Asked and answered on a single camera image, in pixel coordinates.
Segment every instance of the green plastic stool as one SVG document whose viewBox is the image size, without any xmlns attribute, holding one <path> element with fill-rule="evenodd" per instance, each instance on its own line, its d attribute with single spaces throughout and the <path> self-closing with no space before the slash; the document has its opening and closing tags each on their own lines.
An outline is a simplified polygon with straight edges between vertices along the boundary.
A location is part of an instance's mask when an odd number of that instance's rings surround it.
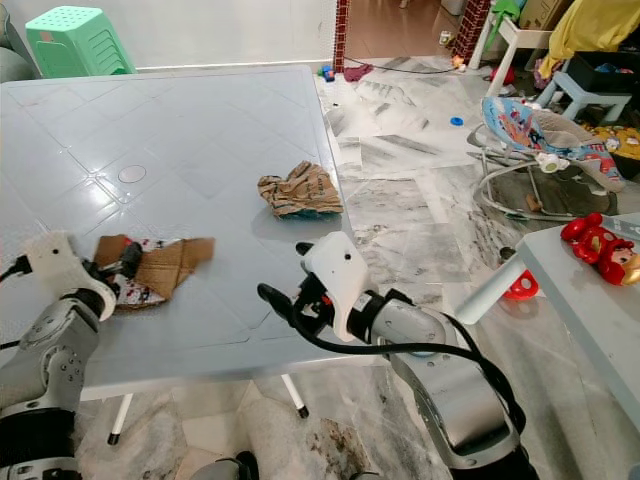
<svg viewBox="0 0 640 480">
<path fill-rule="evenodd" d="M 111 22 L 99 8 L 57 7 L 26 27 L 45 78 L 136 73 Z"/>
</svg>

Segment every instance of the wire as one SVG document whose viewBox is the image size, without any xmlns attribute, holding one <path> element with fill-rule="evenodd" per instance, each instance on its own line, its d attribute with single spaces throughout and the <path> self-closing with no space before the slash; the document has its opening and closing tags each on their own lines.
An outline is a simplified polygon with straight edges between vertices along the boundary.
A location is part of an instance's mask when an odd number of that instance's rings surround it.
<svg viewBox="0 0 640 480">
<path fill-rule="evenodd" d="M 27 275 L 32 271 L 33 270 L 31 269 L 31 264 L 29 263 L 29 259 L 27 258 L 27 256 L 21 255 L 16 258 L 16 261 L 13 265 L 11 265 L 11 267 L 9 267 L 4 273 L 2 273 L 2 275 L 0 275 L 0 283 L 6 280 L 11 275 L 15 275 L 17 273 Z"/>
<path fill-rule="evenodd" d="M 506 402 L 509 418 L 513 422 L 518 433 L 522 433 L 526 424 L 526 416 L 515 399 L 509 380 L 507 380 L 507 377 L 502 373 L 502 370 L 480 353 L 478 346 L 462 324 L 448 315 L 447 317 L 449 320 L 452 320 L 451 323 L 454 328 L 458 330 L 465 341 L 467 341 L 470 350 L 441 343 L 400 343 L 378 346 L 354 346 L 327 342 L 326 340 L 317 338 L 315 335 L 305 330 L 298 318 L 298 311 L 295 305 L 291 311 L 290 324 L 309 343 L 312 343 L 316 347 L 324 350 L 343 355 L 388 355 L 393 353 L 434 352 L 456 355 L 458 357 L 471 360 L 472 362 L 476 362 L 484 372 L 487 381 Z"/>
<path fill-rule="evenodd" d="M 371 63 L 367 63 L 367 62 L 361 62 L 360 60 L 355 60 L 353 58 L 349 58 L 349 57 L 344 57 L 345 60 L 349 60 L 350 62 L 354 62 L 354 63 L 358 63 L 360 65 L 371 65 L 373 68 L 377 68 L 379 70 L 389 70 L 391 72 L 401 72 L 401 73 L 415 73 L 417 75 L 436 75 L 438 73 L 449 73 L 449 72 L 454 72 L 456 69 L 455 68 L 450 68 L 449 70 L 438 70 L 435 72 L 416 72 L 413 70 L 402 70 L 399 68 L 391 68 L 391 67 L 383 67 L 380 65 L 373 65 Z"/>
<path fill-rule="evenodd" d="M 0 350 L 7 350 L 8 348 L 17 347 L 20 345 L 20 340 L 14 340 L 13 342 L 0 343 Z"/>
</svg>

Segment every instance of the white wall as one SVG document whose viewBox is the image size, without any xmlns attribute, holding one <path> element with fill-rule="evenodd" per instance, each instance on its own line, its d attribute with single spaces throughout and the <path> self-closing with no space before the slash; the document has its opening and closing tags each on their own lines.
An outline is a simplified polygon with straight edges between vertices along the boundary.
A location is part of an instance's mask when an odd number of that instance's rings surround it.
<svg viewBox="0 0 640 480">
<path fill-rule="evenodd" d="M 53 7 L 102 8 L 137 68 L 317 61 L 333 55 L 336 0 L 4 0 L 4 4 L 23 35 L 27 21 Z"/>
</svg>

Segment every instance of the cardboard piece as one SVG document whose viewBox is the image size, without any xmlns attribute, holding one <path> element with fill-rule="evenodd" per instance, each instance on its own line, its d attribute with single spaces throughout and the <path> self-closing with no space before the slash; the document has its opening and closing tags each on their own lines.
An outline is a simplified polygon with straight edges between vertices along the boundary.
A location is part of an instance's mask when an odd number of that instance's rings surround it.
<svg viewBox="0 0 640 480">
<path fill-rule="evenodd" d="M 120 285 L 117 307 L 138 309 L 171 299 L 173 291 L 191 275 L 196 267 L 213 258 L 213 238 L 193 238 L 173 242 L 132 240 L 126 235 L 101 237 L 94 255 L 100 267 L 117 262 L 125 247 L 138 241 L 143 248 L 142 260 L 133 280 L 116 275 Z"/>
<path fill-rule="evenodd" d="M 523 30 L 553 30 L 573 0 L 527 0 L 520 14 Z"/>
<path fill-rule="evenodd" d="M 340 196 L 329 174 L 311 162 L 300 163 L 286 179 L 276 176 L 260 178 L 258 192 L 276 217 L 343 212 Z"/>
</svg>

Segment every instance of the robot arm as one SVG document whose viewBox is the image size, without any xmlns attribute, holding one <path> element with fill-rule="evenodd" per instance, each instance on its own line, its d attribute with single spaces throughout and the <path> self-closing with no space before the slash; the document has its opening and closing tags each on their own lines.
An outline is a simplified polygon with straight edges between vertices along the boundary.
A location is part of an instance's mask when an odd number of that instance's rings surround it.
<svg viewBox="0 0 640 480">
<path fill-rule="evenodd" d="M 414 392 L 418 411 L 454 479 L 537 479 L 520 444 L 524 414 L 504 375 L 454 319 L 399 292 L 380 296 L 342 232 L 299 244 L 307 273 L 294 303 L 268 285 L 259 295 L 303 337 L 337 353 L 384 354 Z M 318 338 L 331 326 L 347 346 Z M 458 347 L 456 330 L 469 350 Z"/>
<path fill-rule="evenodd" d="M 135 274 L 141 256 L 132 244 L 117 265 L 101 270 L 75 257 L 63 232 L 27 246 L 21 263 L 57 299 L 0 368 L 0 480 L 81 478 L 71 435 L 85 365 L 98 345 L 98 322 L 115 306 L 108 277 Z"/>
</svg>

